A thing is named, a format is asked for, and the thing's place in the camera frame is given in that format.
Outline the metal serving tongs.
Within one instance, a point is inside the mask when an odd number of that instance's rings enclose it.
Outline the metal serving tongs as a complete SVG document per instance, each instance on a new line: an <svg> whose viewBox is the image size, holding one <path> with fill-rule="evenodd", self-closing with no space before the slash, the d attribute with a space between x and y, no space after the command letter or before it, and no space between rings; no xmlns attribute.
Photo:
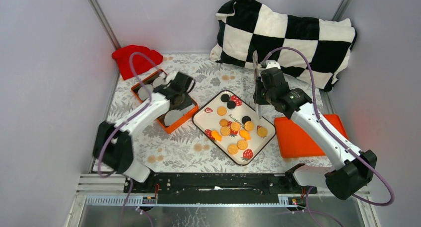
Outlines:
<svg viewBox="0 0 421 227"><path fill-rule="evenodd" d="M254 94L253 94L253 100L254 100L254 104L255 104L255 112L258 116L259 119L262 118L262 114L261 114L261 106L260 104L258 104L257 102L257 98L258 98L258 77L259 77L259 65L258 65L258 53L255 50L252 54L252 62L253 62L253 69L254 69L254 81L255 81L255 90L254 90Z"/></svg>

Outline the orange cookie tin box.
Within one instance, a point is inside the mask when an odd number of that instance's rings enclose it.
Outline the orange cookie tin box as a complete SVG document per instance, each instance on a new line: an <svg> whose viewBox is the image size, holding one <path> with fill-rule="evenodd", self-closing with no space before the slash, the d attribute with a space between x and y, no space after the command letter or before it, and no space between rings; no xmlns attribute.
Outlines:
<svg viewBox="0 0 421 227"><path fill-rule="evenodd" d="M190 91L196 84L191 76L182 72L168 74L159 69L142 81L146 88L142 88L140 84L131 87L138 101L144 102L147 99L148 90L159 89L165 96L170 96L169 111L156 119L166 133L175 131L198 111L197 102L190 96Z"/></svg>

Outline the white strawberry tray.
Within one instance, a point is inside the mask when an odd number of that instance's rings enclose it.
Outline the white strawberry tray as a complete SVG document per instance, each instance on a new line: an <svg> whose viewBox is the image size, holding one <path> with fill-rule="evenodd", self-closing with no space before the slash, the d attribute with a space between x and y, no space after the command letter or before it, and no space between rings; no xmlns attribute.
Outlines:
<svg viewBox="0 0 421 227"><path fill-rule="evenodd" d="M237 165L248 165L276 135L275 126L239 96L223 90L192 117L193 124Z"/></svg>

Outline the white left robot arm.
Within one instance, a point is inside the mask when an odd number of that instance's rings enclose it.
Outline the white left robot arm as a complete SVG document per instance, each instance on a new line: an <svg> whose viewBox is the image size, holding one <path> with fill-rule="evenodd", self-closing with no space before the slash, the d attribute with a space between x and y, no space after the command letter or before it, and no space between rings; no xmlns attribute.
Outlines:
<svg viewBox="0 0 421 227"><path fill-rule="evenodd" d="M150 123L170 111L182 111L195 104L190 97L195 80L182 72L158 77L152 84L140 83L142 103L126 117L98 126L93 156L117 174L135 180L143 193L153 189L151 169L134 158L133 141Z"/></svg>

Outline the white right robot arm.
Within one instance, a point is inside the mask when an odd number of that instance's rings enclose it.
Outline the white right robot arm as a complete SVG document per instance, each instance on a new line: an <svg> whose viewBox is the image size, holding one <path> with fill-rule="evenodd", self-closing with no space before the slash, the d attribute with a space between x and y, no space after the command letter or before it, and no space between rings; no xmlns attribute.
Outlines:
<svg viewBox="0 0 421 227"><path fill-rule="evenodd" d="M304 186L321 187L346 200L372 180L376 155L351 144L320 114L302 89L290 89L281 69L255 72L253 99L258 105L272 105L299 126L331 162L332 167L297 164L286 173L287 191L297 193Z"/></svg>

